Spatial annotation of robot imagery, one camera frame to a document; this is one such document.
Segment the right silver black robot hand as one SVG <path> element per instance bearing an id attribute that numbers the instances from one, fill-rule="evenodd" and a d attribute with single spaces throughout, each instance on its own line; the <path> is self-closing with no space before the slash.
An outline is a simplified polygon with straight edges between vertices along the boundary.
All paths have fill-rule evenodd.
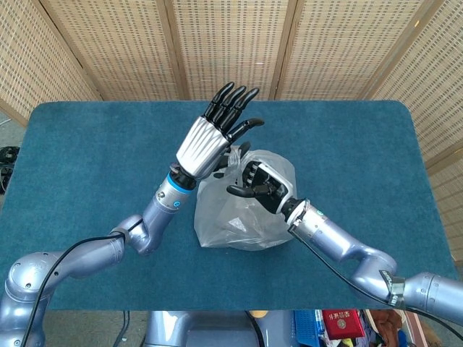
<path id="1" fill-rule="evenodd" d="M 284 157 L 267 150 L 251 151 L 250 143 L 238 147 L 242 165 L 240 180 L 226 191 L 237 197 L 255 199 L 269 213 L 288 216 L 300 202 L 294 167 Z"/>

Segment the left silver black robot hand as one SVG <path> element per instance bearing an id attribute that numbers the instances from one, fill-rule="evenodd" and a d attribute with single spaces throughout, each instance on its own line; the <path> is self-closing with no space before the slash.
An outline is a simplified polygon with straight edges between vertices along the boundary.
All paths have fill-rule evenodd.
<path id="1" fill-rule="evenodd" d="M 254 127 L 264 125 L 259 118 L 239 121 L 247 105 L 260 90 L 225 84 L 212 98 L 180 145 L 176 158 L 180 171 L 195 180 L 207 177 L 220 157 L 234 142 Z"/>

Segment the clear plastic bag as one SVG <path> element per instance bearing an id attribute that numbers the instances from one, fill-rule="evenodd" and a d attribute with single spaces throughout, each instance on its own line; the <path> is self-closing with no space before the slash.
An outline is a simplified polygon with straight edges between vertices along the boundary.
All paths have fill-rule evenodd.
<path id="1" fill-rule="evenodd" d="M 294 166 L 286 158 L 267 150 L 251 150 L 249 142 L 233 145 L 198 187 L 194 229 L 202 247 L 260 251 L 292 239 L 282 214 L 268 212 L 255 198 L 226 191 L 229 185 L 243 185 L 245 166 L 254 160 L 268 164 L 296 184 Z"/>

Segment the woven bamboo folding screen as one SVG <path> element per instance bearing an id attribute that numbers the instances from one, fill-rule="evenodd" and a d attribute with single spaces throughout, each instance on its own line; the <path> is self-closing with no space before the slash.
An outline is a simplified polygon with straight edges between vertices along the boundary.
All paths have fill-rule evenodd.
<path id="1" fill-rule="evenodd" d="M 58 100 L 390 99 L 463 265 L 463 0 L 0 0 L 0 125 Z"/>

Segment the blue table cloth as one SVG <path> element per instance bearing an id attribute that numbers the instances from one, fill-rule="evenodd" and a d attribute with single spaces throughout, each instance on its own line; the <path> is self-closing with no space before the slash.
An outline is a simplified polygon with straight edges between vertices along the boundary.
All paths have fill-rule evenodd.
<path id="1" fill-rule="evenodd" d="M 33 252 L 105 236 L 144 211 L 166 177 L 201 101 L 57 102 L 31 114 L 0 212 L 0 296 L 10 267 Z M 400 102 L 253 101 L 265 124 L 244 140 L 294 166 L 297 193 L 397 273 L 457 278 L 412 117 Z M 148 256 L 68 278 L 54 309 L 363 308 L 366 303 L 300 242 L 263 251 L 209 249 L 190 197 Z"/>

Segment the blue plastic basket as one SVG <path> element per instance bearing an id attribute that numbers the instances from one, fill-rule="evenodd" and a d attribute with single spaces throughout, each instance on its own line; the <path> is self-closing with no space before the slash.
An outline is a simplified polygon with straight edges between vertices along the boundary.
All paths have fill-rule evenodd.
<path id="1" fill-rule="evenodd" d="M 295 310 L 294 323 L 297 341 L 307 347 L 320 347 L 315 310 Z"/>

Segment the red booklet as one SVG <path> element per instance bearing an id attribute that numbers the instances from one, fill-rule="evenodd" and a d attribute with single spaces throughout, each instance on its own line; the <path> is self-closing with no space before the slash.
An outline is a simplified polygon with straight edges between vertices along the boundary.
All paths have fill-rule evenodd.
<path id="1" fill-rule="evenodd" d="M 365 336 L 356 309 L 324 309 L 322 317 L 327 335 L 331 340 Z"/>

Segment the silver-blue robot torso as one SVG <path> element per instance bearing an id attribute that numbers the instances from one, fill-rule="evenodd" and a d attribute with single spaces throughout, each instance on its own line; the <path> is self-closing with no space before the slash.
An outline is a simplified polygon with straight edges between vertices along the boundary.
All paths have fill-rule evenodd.
<path id="1" fill-rule="evenodd" d="M 151 311 L 140 347 L 300 347 L 294 313 Z"/>

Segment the brown cloth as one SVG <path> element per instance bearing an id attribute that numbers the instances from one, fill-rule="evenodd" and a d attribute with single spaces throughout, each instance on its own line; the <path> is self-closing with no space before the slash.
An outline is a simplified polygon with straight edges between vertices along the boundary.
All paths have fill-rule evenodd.
<path id="1" fill-rule="evenodd" d="M 399 342 L 398 332 L 402 328 L 402 317 L 393 309 L 370 310 L 379 335 L 388 347 Z"/>

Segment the black floor equipment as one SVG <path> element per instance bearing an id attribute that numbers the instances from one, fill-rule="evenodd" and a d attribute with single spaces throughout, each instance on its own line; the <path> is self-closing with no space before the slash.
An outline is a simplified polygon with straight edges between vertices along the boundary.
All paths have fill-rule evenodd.
<path id="1" fill-rule="evenodd" d="M 6 193 L 19 151 L 20 147 L 17 146 L 0 148 L 0 194 Z"/>

